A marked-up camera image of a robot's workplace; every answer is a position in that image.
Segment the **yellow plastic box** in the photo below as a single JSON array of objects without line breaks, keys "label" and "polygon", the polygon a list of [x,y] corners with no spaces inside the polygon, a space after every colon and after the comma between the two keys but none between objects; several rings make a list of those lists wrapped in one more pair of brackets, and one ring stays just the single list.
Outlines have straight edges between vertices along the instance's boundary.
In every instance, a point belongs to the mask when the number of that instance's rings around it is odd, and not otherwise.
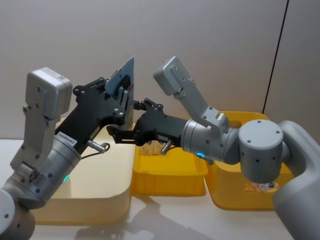
[{"label": "yellow plastic box", "polygon": [[207,174],[206,162],[181,148],[162,156],[141,155],[136,147],[131,191],[151,196],[203,196]]},{"label": "yellow plastic box", "polygon": [[[257,112],[224,112],[230,120],[230,126],[239,128],[241,125],[257,119],[268,119]],[[279,177],[270,184],[255,184],[242,175],[240,163],[228,165],[215,161],[208,165],[205,177],[213,203],[224,210],[268,211],[273,210],[272,196],[274,192],[293,176],[282,164]]]}]

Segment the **blue led light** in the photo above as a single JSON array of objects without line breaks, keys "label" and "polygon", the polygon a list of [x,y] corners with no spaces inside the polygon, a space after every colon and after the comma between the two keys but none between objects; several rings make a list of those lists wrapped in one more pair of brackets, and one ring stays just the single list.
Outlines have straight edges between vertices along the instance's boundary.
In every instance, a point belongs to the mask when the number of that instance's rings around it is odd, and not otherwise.
[{"label": "blue led light", "polygon": [[67,181],[69,177],[70,175],[65,176],[65,178],[63,179],[63,182]]},{"label": "blue led light", "polygon": [[198,157],[200,157],[200,158],[202,158],[202,159],[204,159],[206,156],[202,153],[202,152],[196,152],[195,153]]}]

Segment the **robotic arm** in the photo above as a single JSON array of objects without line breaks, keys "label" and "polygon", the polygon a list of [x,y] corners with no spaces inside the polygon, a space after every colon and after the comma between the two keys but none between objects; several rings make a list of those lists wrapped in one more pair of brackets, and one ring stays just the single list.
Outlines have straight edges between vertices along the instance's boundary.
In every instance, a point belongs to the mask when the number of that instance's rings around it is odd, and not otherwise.
[{"label": "robotic arm", "polygon": [[240,163],[242,174],[261,184],[274,181],[285,163],[295,178],[274,194],[275,211],[295,239],[320,239],[320,146],[301,126],[261,119],[240,129],[229,127],[228,118],[206,103],[177,57],[167,60],[153,77],[167,95],[181,101],[192,119],[165,115],[161,104],[146,98],[135,104],[146,112],[133,131],[107,126],[116,143],[166,142],[162,154],[175,145],[209,164]]},{"label": "robotic arm", "polygon": [[28,74],[24,141],[10,164],[14,173],[0,189],[1,240],[28,240],[35,228],[29,210],[48,202],[87,147],[107,150],[107,144],[93,139],[104,126],[125,123],[133,61],[111,79],[100,77],[76,86],[77,107],[57,129],[60,116],[69,109],[71,82],[49,68]]}]

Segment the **green led light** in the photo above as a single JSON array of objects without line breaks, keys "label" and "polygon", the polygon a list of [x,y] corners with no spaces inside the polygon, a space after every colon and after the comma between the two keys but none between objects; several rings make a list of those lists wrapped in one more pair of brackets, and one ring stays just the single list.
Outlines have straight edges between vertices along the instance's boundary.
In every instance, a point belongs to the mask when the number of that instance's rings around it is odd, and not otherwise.
[{"label": "green led light", "polygon": [[67,181],[69,177],[70,175],[65,176],[65,178],[63,179],[63,182]]}]

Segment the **white table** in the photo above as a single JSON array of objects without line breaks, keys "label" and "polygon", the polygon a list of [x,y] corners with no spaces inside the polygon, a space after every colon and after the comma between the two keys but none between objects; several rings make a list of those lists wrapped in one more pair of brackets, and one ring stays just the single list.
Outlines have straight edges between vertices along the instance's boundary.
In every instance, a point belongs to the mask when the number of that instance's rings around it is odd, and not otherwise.
[{"label": "white table", "polygon": [[[0,139],[0,185],[21,140]],[[202,197],[132,197],[128,218],[114,225],[35,227],[32,240],[292,240],[275,212],[224,211]]]}]

